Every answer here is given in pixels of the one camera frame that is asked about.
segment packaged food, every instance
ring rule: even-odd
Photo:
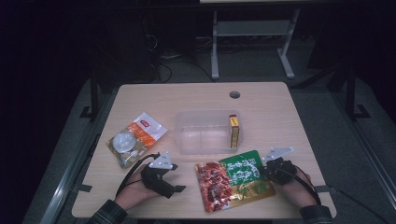
[[[134,122],[107,141],[121,168],[128,168],[168,130],[143,112]]]
[[[205,211],[212,213],[275,195],[259,166],[262,160],[257,150],[221,161],[197,163],[195,172]]]

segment cable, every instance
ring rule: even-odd
[[[352,196],[350,196],[349,194],[345,193],[344,191],[332,186],[332,185],[327,185],[329,188],[331,189],[335,189],[335,191],[341,193],[342,195],[346,196],[349,200],[353,201],[354,203],[357,203],[358,205],[362,206],[363,208],[365,208],[367,211],[369,211],[370,213],[372,213],[374,216],[378,217],[379,219],[381,219],[381,221],[383,221],[386,224],[390,224],[389,222],[387,222],[383,217],[381,217],[376,211],[374,211],[373,209],[369,208],[367,205],[359,202],[357,199],[353,198]]]
[[[213,80],[212,76],[210,76],[210,75],[206,72],[206,70],[205,70],[203,67],[201,67],[201,65],[199,65],[199,64],[197,64],[197,63],[192,63],[192,62],[167,62],[167,63],[190,63],[190,64],[193,64],[193,65],[195,65],[196,67],[200,68],[200,69],[206,74],[206,76],[210,78],[210,80],[211,80],[212,82],[215,81],[215,80]]]
[[[285,171],[285,170],[283,170],[283,169],[280,169],[280,168],[276,168],[276,169],[277,169],[278,171],[281,171],[281,172],[284,173],[284,174],[287,174],[287,175],[290,175],[291,177],[293,177],[297,182],[299,182],[301,185],[303,185],[303,186],[311,193],[312,196],[314,196],[314,198],[315,198],[315,200],[317,201],[318,204],[321,204],[320,198],[319,198],[319,196],[318,196],[318,193],[316,192],[315,188],[313,188],[313,184],[312,184],[312,182],[309,180],[309,178],[307,178],[307,180],[308,180],[309,183],[311,184],[312,188],[310,188],[310,187],[305,183],[305,181],[303,181],[299,176],[297,176],[297,175],[292,175],[291,173],[289,173],[289,172],[287,172],[287,171]],[[374,211],[373,209],[369,208],[367,205],[365,205],[365,204],[359,202],[358,200],[354,199],[354,198],[353,198],[352,196],[350,196],[349,194],[345,193],[344,191],[342,191],[342,190],[340,190],[340,189],[337,189],[336,187],[334,187],[334,186],[332,186],[332,185],[327,185],[327,186],[328,186],[329,188],[331,188],[331,189],[335,189],[337,192],[339,192],[339,193],[343,194],[344,196],[346,196],[349,200],[351,200],[351,201],[357,203],[358,205],[362,206],[362,207],[365,208],[367,211],[369,211],[370,213],[372,213],[374,216],[376,216],[377,218],[381,219],[381,221],[383,221],[384,223],[390,224],[390,223],[387,222],[383,217],[381,217],[376,211]]]
[[[301,170],[301,172],[303,172],[303,170],[300,169],[300,167],[298,167],[296,165],[294,165],[294,167],[298,168],[299,170]],[[317,191],[315,190],[314,186],[312,185],[311,181],[309,181],[308,178],[307,179],[308,179],[309,183],[311,184],[311,187],[309,187],[308,184],[305,181],[303,181],[299,176],[293,175],[293,174],[291,174],[291,173],[289,173],[289,172],[287,172],[287,171],[285,171],[283,169],[280,169],[280,168],[276,168],[276,169],[278,171],[283,172],[284,174],[287,174],[287,175],[293,177],[293,179],[295,179],[302,186],[304,186],[306,190],[308,190],[308,192],[312,195],[312,197],[314,197],[315,201],[317,201],[317,204],[321,205],[321,201],[320,201],[320,198],[318,196],[318,193],[317,193]]]
[[[166,83],[166,82],[168,82],[170,79],[171,79],[171,77],[172,77],[172,69],[170,68],[170,67],[168,67],[168,66],[166,66],[165,64],[163,64],[163,63],[160,63],[159,64],[159,66],[163,66],[163,67],[165,67],[165,68],[167,68],[168,70],[169,70],[169,77],[166,79],[166,80],[163,80],[163,78],[162,78],[162,76],[161,76],[161,73],[159,72],[159,71],[157,71],[157,73],[158,73],[158,79],[161,81],[161,83]]]
[[[120,194],[120,192],[125,188],[125,186],[127,186],[127,182],[128,182],[128,180],[129,180],[129,177],[131,177],[131,175],[137,170],[137,168],[142,164],[142,162],[143,161],[145,161],[146,159],[148,159],[148,158],[154,158],[154,159],[157,159],[158,157],[160,156],[160,153],[158,153],[158,154],[150,154],[150,155],[147,155],[147,156],[145,156],[144,158],[142,158],[142,159],[140,159],[139,161],[137,161],[135,164],[134,164],[134,167],[132,167],[132,169],[128,172],[128,174],[125,176],[125,178],[122,180],[122,182],[121,182],[121,184],[120,184],[120,186],[119,186],[119,189],[117,190],[117,193],[116,193],[116,197]]]

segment person's right hand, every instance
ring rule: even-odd
[[[311,186],[311,177],[304,174],[300,168],[296,167],[296,169],[296,175]],[[308,190],[294,179],[283,186],[279,186],[279,189],[292,204],[296,205],[300,209],[309,205],[317,205],[317,201],[315,201],[314,197],[308,192]]]
[[[152,189],[147,189],[141,181],[142,175],[140,173],[145,166],[146,164],[141,165],[131,177],[129,177],[128,183],[134,183],[126,186],[114,200],[114,202],[125,211],[137,206],[147,199],[160,196],[160,194]]]

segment dark sleeve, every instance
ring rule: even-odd
[[[330,209],[322,205],[311,205],[300,209],[301,217],[305,224],[330,224],[332,214]]]
[[[107,202],[88,220],[87,224],[119,224],[127,213],[111,200]]]

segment metal stand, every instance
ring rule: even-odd
[[[283,21],[218,21],[218,12],[213,13],[213,37],[212,37],[212,78],[219,79],[218,64],[218,36],[237,35],[284,35],[285,44],[277,50],[287,78],[294,78],[294,73],[286,56],[291,38],[297,23],[300,9],[294,9],[291,20]]]
[[[294,73],[293,73],[293,70],[291,69],[288,57],[286,56],[286,53],[288,52],[289,44],[290,44],[291,38],[293,36],[294,29],[296,27],[297,18],[298,18],[299,14],[300,14],[300,9],[295,9],[293,12],[293,16],[291,18],[290,24],[289,24],[288,31],[286,32],[286,42],[283,45],[282,49],[277,50],[279,59],[282,62],[283,68],[285,69],[286,77],[290,78],[290,79],[294,78]]]

